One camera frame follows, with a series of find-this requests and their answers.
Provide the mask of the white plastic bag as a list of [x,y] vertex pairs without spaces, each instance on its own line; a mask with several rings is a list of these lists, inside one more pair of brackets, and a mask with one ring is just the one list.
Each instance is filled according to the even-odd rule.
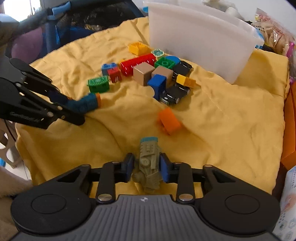
[[234,16],[238,19],[244,20],[243,16],[241,16],[238,9],[236,8],[236,5],[229,1],[208,0],[202,1],[202,4],[223,11],[228,15]]

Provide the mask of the small red printed brick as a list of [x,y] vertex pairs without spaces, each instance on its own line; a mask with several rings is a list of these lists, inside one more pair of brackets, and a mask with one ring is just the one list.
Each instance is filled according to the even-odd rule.
[[122,78],[118,67],[108,69],[107,73],[112,83],[121,82]]

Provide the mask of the teal orange cylinder toy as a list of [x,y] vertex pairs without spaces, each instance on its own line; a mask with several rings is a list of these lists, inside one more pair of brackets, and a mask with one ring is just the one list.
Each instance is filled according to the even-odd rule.
[[79,100],[69,100],[66,106],[72,111],[86,114],[101,107],[101,97],[99,93],[89,93]]

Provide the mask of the right wooden cube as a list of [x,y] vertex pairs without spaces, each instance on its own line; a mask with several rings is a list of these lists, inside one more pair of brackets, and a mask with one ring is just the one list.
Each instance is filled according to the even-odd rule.
[[173,70],[165,68],[163,66],[158,66],[153,72],[152,77],[155,75],[161,75],[166,77],[166,88],[169,88],[172,85],[172,76],[173,76]]

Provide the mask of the blue round disc piece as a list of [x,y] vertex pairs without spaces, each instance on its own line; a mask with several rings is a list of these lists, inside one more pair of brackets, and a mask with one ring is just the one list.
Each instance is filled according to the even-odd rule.
[[176,56],[166,56],[166,59],[173,61],[175,64],[179,64],[180,63],[180,59]]

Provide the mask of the green arched snowflake block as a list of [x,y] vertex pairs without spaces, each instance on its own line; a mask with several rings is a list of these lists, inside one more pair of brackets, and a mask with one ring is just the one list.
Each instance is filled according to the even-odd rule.
[[110,89],[107,76],[88,79],[87,86],[91,93],[105,93]]

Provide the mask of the green square building brick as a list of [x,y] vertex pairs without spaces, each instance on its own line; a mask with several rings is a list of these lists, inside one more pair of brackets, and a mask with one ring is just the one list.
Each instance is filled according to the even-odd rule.
[[173,69],[173,67],[175,66],[175,62],[173,60],[170,60],[166,57],[161,57],[159,60],[157,60],[155,63],[154,63],[154,67],[157,68],[158,66],[162,66],[162,67],[165,67],[165,68],[168,68],[168,69]]

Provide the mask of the grey-green toy train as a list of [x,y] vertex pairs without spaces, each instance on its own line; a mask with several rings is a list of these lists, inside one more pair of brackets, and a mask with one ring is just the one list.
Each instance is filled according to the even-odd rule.
[[145,137],[140,140],[139,159],[135,161],[132,180],[139,183],[149,193],[159,189],[162,181],[159,155],[160,148],[157,137]]

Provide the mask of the snack biscuit bag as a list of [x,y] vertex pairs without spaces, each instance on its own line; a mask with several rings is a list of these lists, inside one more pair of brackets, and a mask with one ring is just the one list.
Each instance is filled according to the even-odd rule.
[[295,47],[295,36],[266,12],[257,8],[255,22],[251,25],[262,34],[264,43],[271,47],[274,52],[287,57],[292,55]]

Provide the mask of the yellow hollow building brick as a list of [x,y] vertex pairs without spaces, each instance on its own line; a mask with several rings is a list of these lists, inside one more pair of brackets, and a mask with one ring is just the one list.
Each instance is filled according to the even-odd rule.
[[151,52],[150,47],[142,42],[134,42],[129,44],[128,50],[136,56],[149,54]]

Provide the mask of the baby wipes pack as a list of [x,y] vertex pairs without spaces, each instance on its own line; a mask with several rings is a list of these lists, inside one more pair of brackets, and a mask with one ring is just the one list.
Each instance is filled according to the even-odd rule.
[[291,168],[285,177],[285,186],[283,188],[280,200],[280,217],[273,230],[273,234],[280,240],[295,240],[296,234],[296,170],[295,166]]

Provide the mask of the long red building brick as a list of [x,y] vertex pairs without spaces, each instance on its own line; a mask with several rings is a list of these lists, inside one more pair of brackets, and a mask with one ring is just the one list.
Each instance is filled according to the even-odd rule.
[[148,63],[151,66],[154,66],[154,63],[156,61],[157,61],[156,57],[152,53],[150,53],[150,54],[146,54],[146,55],[142,55],[142,56],[138,56],[132,59],[122,61],[119,67],[122,75],[131,76],[133,75],[134,66],[144,62]]

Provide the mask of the blue arch building block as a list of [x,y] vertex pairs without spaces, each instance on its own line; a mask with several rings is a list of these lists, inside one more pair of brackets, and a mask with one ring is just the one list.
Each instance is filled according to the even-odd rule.
[[163,75],[154,75],[147,83],[154,90],[154,99],[159,100],[160,95],[166,89],[167,78]]

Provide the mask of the light blue small brick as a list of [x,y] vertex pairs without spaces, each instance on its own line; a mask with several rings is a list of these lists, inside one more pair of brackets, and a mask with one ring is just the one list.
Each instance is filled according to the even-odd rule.
[[115,68],[115,67],[117,67],[117,64],[114,63],[114,62],[109,63],[109,64],[107,64],[107,63],[103,64],[103,65],[101,66],[102,75],[103,75],[103,76],[108,75],[108,72],[107,72],[107,71],[108,71],[109,69],[112,69],[112,68]]

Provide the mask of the translucent white storage bin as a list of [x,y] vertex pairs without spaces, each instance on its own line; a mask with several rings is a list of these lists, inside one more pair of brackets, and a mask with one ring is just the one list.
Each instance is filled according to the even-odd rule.
[[144,1],[149,44],[194,62],[233,84],[256,47],[264,44],[250,24],[189,1]]

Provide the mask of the yellow small building brick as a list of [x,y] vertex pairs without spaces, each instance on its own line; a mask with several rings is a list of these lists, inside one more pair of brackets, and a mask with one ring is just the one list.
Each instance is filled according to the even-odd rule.
[[176,82],[189,88],[195,88],[197,86],[196,80],[180,74],[178,74]]

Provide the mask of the dark blue baby stroller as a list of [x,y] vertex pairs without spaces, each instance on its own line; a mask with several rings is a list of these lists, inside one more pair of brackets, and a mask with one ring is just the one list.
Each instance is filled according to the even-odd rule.
[[42,1],[41,10],[25,20],[1,15],[1,55],[32,63],[69,42],[141,17],[133,1]]

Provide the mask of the orange building brick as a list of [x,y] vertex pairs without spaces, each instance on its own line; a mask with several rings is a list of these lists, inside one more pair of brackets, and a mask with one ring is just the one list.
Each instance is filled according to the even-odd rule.
[[173,135],[182,128],[181,122],[176,118],[170,108],[160,111],[158,113],[158,120],[163,130],[169,135]]

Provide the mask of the yellow quilted cloth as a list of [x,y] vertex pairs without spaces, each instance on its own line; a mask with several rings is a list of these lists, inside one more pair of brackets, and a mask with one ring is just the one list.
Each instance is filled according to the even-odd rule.
[[234,85],[193,64],[196,88],[172,111],[182,123],[173,135],[158,122],[165,106],[152,89],[123,78],[101,95],[102,107],[76,126],[63,120],[43,130],[16,125],[16,147],[41,184],[82,164],[101,167],[138,155],[141,138],[155,136],[172,162],[214,165],[268,193],[276,185],[282,153],[288,60],[254,50]]

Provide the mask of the orange flat boxes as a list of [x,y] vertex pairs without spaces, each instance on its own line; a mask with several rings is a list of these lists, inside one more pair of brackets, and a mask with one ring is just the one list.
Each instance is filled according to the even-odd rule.
[[285,185],[287,172],[295,166],[295,82],[290,84],[290,90],[284,106],[285,131],[280,168],[276,178],[273,196],[280,201]]

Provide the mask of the green frog tile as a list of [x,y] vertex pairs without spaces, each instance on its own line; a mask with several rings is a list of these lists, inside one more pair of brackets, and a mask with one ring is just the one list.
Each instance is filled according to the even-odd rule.
[[158,59],[165,55],[164,51],[161,49],[154,49],[151,51],[151,53]]

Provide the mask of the wooden cube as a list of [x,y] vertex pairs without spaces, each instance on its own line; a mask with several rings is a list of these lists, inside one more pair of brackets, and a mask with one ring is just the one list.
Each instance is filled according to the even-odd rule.
[[173,76],[173,70],[165,68],[163,66],[158,66],[153,72],[152,77],[155,75],[161,75],[166,77],[166,88],[169,88],[172,85],[172,76]]
[[154,66],[149,63],[140,63],[133,67],[133,78],[141,86],[147,86],[147,82],[151,79],[154,70]]

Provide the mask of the black toy car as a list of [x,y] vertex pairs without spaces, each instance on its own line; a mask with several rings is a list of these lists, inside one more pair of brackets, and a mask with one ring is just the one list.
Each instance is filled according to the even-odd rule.
[[178,104],[183,97],[189,94],[189,92],[189,87],[175,83],[161,93],[160,102],[168,106]]
[[190,65],[186,61],[180,61],[178,64],[176,64],[173,67],[172,80],[176,81],[178,75],[189,77],[192,71],[193,71],[192,65]]

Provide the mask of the left wooden cube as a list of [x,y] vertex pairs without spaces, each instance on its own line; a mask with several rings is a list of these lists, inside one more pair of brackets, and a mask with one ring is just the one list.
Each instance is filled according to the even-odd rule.
[[133,78],[141,86],[147,86],[147,82],[151,79],[154,70],[154,66],[149,63],[140,63],[133,67]]

